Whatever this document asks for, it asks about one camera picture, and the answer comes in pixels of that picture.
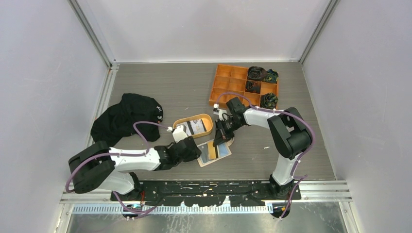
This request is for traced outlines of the yellow oval tray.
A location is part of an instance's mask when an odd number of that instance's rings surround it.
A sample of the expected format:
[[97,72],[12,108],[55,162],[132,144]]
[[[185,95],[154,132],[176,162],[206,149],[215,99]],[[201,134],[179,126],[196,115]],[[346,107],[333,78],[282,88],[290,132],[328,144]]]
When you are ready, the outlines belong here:
[[179,119],[174,122],[173,128],[183,126],[188,136],[198,138],[209,135],[213,129],[213,121],[208,114],[199,114]]

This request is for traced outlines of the beige leather card holder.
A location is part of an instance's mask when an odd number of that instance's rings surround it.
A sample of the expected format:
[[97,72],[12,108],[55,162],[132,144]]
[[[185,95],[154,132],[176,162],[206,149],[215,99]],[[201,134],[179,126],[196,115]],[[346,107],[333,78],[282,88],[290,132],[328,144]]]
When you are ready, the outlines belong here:
[[230,146],[234,139],[228,142],[222,143],[217,146],[213,146],[213,140],[209,140],[205,143],[198,145],[198,149],[201,151],[200,157],[197,159],[200,167],[205,167],[211,163],[214,163],[222,158],[231,155]]

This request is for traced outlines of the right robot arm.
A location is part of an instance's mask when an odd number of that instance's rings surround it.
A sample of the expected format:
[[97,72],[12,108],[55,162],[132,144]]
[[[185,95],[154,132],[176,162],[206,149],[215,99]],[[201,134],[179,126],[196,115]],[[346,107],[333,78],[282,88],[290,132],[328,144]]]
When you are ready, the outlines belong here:
[[275,170],[269,177],[268,189],[275,199],[284,198],[296,180],[297,165],[312,146],[313,130],[304,122],[296,108],[286,110],[265,109],[256,105],[244,105],[237,97],[230,99],[227,110],[216,103],[213,113],[215,121],[214,146],[234,138],[234,132],[243,126],[259,126],[268,129],[273,138],[279,158]]

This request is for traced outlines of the orange credit card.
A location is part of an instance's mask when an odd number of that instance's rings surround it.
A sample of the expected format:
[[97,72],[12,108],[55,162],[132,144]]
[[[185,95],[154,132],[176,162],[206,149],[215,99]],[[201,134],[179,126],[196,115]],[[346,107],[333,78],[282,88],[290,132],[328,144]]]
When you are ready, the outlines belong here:
[[215,160],[219,158],[219,150],[218,147],[214,145],[213,140],[208,141],[208,150],[209,150],[209,159]]

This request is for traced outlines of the silver credit card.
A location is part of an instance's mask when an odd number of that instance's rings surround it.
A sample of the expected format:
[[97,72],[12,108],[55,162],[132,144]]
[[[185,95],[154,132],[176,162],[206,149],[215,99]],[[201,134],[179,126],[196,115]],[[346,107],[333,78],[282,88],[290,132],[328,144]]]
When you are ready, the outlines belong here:
[[193,128],[193,135],[205,133],[207,131],[202,119],[190,120]]

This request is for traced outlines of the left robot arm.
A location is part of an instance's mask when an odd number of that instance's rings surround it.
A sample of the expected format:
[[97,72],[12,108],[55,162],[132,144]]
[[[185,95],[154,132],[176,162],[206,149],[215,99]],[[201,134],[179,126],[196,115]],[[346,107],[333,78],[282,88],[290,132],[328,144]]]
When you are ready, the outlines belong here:
[[201,153],[191,136],[148,150],[121,150],[99,141],[69,159],[66,192],[84,194],[99,188],[137,200],[142,188],[135,170],[169,170],[198,159]]

